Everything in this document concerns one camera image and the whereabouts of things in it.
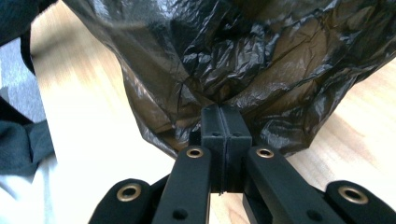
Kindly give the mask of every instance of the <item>plastic wrinkle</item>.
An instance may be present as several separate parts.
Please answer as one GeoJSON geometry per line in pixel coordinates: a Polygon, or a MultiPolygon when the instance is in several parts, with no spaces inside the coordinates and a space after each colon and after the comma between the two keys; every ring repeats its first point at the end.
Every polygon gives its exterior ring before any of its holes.
{"type": "Polygon", "coordinates": [[[307,148],[396,55],[393,1],[64,1],[118,56],[143,138],[173,157],[211,104],[237,107],[256,144],[307,148]]]}

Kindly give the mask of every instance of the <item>plastic bag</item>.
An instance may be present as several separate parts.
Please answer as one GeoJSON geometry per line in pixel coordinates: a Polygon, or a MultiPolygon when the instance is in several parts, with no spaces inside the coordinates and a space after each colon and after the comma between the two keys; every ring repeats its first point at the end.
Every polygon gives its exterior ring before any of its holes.
{"type": "Polygon", "coordinates": [[[393,1],[64,1],[118,57],[142,136],[174,157],[211,104],[237,107],[257,144],[307,148],[396,55],[393,1]]]}

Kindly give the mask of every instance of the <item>wooden floor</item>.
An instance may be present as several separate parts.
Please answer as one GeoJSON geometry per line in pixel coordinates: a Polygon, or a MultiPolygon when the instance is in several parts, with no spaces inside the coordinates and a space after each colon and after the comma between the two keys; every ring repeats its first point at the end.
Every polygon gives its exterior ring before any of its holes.
{"type": "MultiPolygon", "coordinates": [[[[65,202],[79,211],[72,211],[65,223],[86,222],[101,197],[122,178],[153,183],[170,172],[172,160],[141,140],[116,58],[62,2],[35,21],[32,41],[58,161],[86,167],[76,176],[91,176],[86,190],[92,196],[65,202]]],[[[288,158],[309,184],[325,189],[331,181],[350,180],[396,208],[395,75],[393,61],[356,85],[312,146],[288,158]]],[[[212,195],[210,222],[248,223],[241,198],[240,194],[212,195]]]]}

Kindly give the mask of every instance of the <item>screw hole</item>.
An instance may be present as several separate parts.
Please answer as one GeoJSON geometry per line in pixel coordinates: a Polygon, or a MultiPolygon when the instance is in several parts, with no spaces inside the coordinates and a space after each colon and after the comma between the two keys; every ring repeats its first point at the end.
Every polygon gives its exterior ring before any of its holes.
{"type": "Polygon", "coordinates": [[[338,189],[338,193],[351,203],[365,204],[369,202],[367,196],[358,189],[343,186],[338,189]]]}
{"type": "Polygon", "coordinates": [[[127,203],[138,198],[142,188],[138,184],[127,184],[117,192],[117,198],[119,201],[127,203]]]}
{"type": "Polygon", "coordinates": [[[188,215],[189,214],[187,213],[187,211],[182,208],[176,209],[173,212],[173,218],[177,220],[184,220],[187,218],[188,215]]]}
{"type": "Polygon", "coordinates": [[[126,189],[123,193],[122,196],[124,197],[131,197],[134,194],[136,194],[136,189],[126,189]]]}
{"type": "Polygon", "coordinates": [[[320,222],[321,220],[323,220],[323,216],[315,210],[308,210],[306,211],[306,214],[313,221],[320,222]]]}
{"type": "Polygon", "coordinates": [[[273,158],[274,157],[274,152],[269,150],[269,149],[257,149],[256,151],[257,155],[263,158],[273,158]]]}
{"type": "Polygon", "coordinates": [[[233,136],[234,137],[240,137],[240,136],[242,136],[242,134],[241,133],[233,133],[233,136]]]}
{"type": "Polygon", "coordinates": [[[190,158],[200,158],[204,156],[204,152],[200,148],[192,148],[187,151],[187,156],[190,158]]]}

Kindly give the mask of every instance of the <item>garbage bag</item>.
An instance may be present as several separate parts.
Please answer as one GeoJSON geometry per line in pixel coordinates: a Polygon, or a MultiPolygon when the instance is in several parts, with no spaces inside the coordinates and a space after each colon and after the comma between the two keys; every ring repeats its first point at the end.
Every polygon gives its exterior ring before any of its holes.
{"type": "Polygon", "coordinates": [[[143,138],[174,157],[211,104],[237,107],[256,144],[307,148],[396,51],[394,1],[64,1],[116,54],[143,138]]]}

